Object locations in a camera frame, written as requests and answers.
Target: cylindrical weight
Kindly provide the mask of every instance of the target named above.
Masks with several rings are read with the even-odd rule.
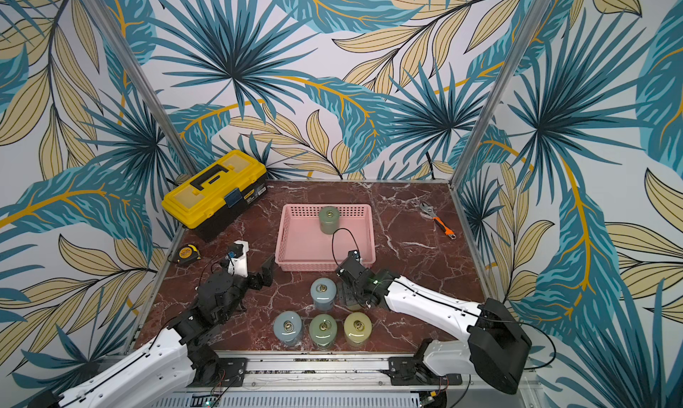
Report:
[[[316,309],[321,312],[332,310],[337,296],[337,285],[327,277],[316,279],[311,285],[311,297]]]
[[[339,209],[325,207],[318,214],[320,230],[325,234],[332,234],[339,228]]]
[[[355,312],[344,321],[344,335],[348,344],[360,347],[370,338],[372,322],[365,313]]]
[[[286,346],[294,346],[301,341],[302,328],[301,318],[290,310],[279,314],[272,323],[275,336]]]
[[[308,325],[311,340],[320,350],[328,350],[337,336],[337,322],[328,314],[319,314]]]

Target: yellow toolbox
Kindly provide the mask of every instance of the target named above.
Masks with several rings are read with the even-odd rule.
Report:
[[[161,206],[210,242],[265,191],[266,167],[233,150],[170,191]]]

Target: tape measure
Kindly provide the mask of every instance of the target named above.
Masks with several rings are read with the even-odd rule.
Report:
[[[200,250],[191,243],[187,243],[175,252],[173,262],[179,266],[187,266],[201,258]]]

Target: green weight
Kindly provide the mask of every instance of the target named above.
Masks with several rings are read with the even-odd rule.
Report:
[[[339,209],[335,207],[325,207],[318,214],[320,220],[320,230],[325,234],[332,234],[339,228]]]

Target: metal vent grille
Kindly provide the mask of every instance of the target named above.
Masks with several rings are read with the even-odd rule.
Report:
[[[205,392],[175,393],[150,405],[206,407]],[[417,394],[407,392],[230,392],[217,407],[244,408],[419,408]]]

